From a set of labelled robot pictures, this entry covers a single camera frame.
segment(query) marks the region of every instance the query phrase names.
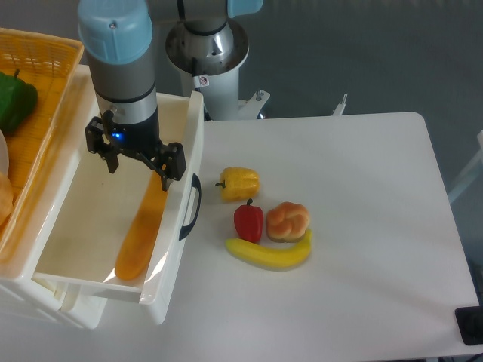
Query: bread roll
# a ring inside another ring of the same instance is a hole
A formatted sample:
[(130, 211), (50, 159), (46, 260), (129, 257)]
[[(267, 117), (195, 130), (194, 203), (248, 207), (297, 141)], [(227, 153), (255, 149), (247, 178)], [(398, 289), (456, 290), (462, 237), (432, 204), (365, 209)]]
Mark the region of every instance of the bread roll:
[(309, 211), (301, 204), (282, 202), (266, 215), (266, 233), (277, 242), (298, 242), (309, 224)]

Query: blue light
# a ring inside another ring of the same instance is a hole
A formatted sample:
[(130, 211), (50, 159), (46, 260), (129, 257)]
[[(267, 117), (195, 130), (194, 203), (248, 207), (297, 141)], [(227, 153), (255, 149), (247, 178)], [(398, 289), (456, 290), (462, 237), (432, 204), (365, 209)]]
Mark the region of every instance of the blue light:
[(124, 138), (124, 134), (122, 134), (122, 133), (111, 133), (111, 136), (113, 136), (114, 138), (116, 138), (119, 141), (122, 141), (122, 139)]

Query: white plate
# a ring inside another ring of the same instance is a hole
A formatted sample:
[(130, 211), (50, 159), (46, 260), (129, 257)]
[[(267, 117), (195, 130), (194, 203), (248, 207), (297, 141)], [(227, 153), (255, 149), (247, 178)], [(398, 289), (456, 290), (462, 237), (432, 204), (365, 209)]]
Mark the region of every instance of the white plate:
[(4, 175), (8, 173), (8, 148), (7, 143), (5, 142), (5, 137), (3, 137), (3, 133), (0, 131), (0, 172)]

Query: toy food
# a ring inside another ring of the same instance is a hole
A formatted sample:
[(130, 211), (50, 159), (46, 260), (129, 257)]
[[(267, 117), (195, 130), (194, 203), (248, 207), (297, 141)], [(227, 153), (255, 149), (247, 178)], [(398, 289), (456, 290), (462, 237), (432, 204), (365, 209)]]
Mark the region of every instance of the toy food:
[(13, 76), (0, 72), (0, 129), (4, 132), (15, 130), (37, 103), (37, 90), (18, 74), (18, 69)]
[(14, 190), (10, 180), (0, 172), (0, 225), (7, 219), (10, 215), (14, 201)]
[(236, 209), (233, 219), (238, 236), (243, 240), (257, 243), (262, 237), (263, 211), (257, 206), (252, 206), (253, 202), (249, 198), (246, 205)]
[(168, 192), (162, 191), (161, 177), (153, 172), (115, 262), (115, 275), (119, 279), (134, 279), (148, 266), (167, 197)]
[(301, 241), (288, 249), (272, 249), (242, 239), (228, 239), (226, 249), (236, 258), (263, 268), (281, 270), (299, 265), (312, 249), (312, 230), (307, 229)]
[(277, 242), (299, 241), (309, 224), (309, 211), (301, 204), (282, 202), (266, 214), (266, 233)]
[(258, 173), (249, 168), (228, 167), (220, 174), (221, 198), (224, 201), (240, 201), (254, 197), (260, 189)]

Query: pepper stem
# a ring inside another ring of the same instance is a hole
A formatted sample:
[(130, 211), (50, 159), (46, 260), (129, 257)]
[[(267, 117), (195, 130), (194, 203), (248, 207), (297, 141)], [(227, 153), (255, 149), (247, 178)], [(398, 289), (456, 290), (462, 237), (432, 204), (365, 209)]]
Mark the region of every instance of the pepper stem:
[(222, 183), (215, 183), (214, 184), (215, 186), (221, 186), (222, 188), (226, 188), (226, 185), (225, 185), (225, 180), (223, 180)]

